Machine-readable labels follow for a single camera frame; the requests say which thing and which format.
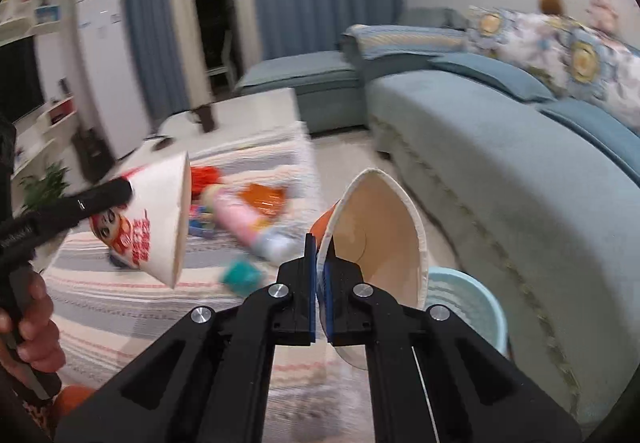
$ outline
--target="white coffee table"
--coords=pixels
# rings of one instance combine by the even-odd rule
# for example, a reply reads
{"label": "white coffee table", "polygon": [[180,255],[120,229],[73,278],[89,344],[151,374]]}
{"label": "white coffee table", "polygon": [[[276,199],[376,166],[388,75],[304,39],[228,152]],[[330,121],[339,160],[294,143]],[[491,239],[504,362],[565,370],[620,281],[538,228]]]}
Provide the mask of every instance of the white coffee table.
{"label": "white coffee table", "polygon": [[153,146],[159,140],[146,140],[118,167],[118,172],[156,162],[185,150],[190,156],[195,156],[210,147],[288,126],[299,121],[300,115],[295,91],[284,88],[217,102],[214,104],[214,119],[218,128],[203,134],[200,125],[192,121],[190,112],[170,116],[160,126],[158,134],[175,138],[175,143],[154,152]]}

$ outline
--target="blue pillow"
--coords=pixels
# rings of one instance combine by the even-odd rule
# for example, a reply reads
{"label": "blue pillow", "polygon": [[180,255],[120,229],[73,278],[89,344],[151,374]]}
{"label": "blue pillow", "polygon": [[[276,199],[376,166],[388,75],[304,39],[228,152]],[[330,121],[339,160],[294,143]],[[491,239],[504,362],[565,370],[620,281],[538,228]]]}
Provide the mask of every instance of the blue pillow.
{"label": "blue pillow", "polygon": [[430,59],[434,69],[471,78],[520,102],[555,101],[553,93],[526,71],[474,53],[449,53]]}
{"label": "blue pillow", "polygon": [[539,111],[601,150],[640,186],[640,137],[613,116],[592,104],[574,99],[545,104]]}

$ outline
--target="orange plastic bag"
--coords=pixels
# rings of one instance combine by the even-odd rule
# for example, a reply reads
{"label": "orange plastic bag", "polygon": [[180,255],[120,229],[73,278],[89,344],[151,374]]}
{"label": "orange plastic bag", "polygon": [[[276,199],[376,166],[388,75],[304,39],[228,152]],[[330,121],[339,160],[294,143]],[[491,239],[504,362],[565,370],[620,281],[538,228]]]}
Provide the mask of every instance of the orange plastic bag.
{"label": "orange plastic bag", "polygon": [[252,183],[239,196],[269,219],[276,218],[284,208],[285,195],[281,188]]}

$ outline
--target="finger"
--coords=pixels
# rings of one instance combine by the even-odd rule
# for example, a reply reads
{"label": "finger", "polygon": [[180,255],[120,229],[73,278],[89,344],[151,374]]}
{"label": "finger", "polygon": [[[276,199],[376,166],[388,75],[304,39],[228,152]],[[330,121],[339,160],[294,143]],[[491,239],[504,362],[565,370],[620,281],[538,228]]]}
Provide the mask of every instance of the finger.
{"label": "finger", "polygon": [[31,367],[36,369],[36,371],[41,371],[43,373],[55,373],[59,371],[66,363],[65,354],[63,353],[60,346],[58,349],[53,351],[47,358],[42,360],[37,360],[36,362],[31,363]]}
{"label": "finger", "polygon": [[34,339],[18,347],[18,356],[27,363],[42,360],[53,353],[59,345],[60,331],[51,320],[47,327]]}
{"label": "finger", "polygon": [[24,314],[18,328],[25,340],[34,340],[47,326],[53,314],[53,301],[50,296],[34,301]]}
{"label": "finger", "polygon": [[11,330],[14,328],[14,325],[11,322],[11,317],[9,314],[0,309],[0,333],[11,333]]}
{"label": "finger", "polygon": [[47,296],[47,285],[45,284],[42,276],[35,272],[31,276],[29,293],[36,300],[42,300]]}

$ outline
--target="cartoon girl illustration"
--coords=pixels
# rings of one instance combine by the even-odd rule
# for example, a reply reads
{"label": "cartoon girl illustration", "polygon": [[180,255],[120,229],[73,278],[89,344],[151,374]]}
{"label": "cartoon girl illustration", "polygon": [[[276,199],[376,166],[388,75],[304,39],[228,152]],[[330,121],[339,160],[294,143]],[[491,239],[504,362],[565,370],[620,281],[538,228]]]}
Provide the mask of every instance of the cartoon girl illustration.
{"label": "cartoon girl illustration", "polygon": [[90,224],[95,236],[119,255],[131,246],[131,223],[117,209],[92,216]]}

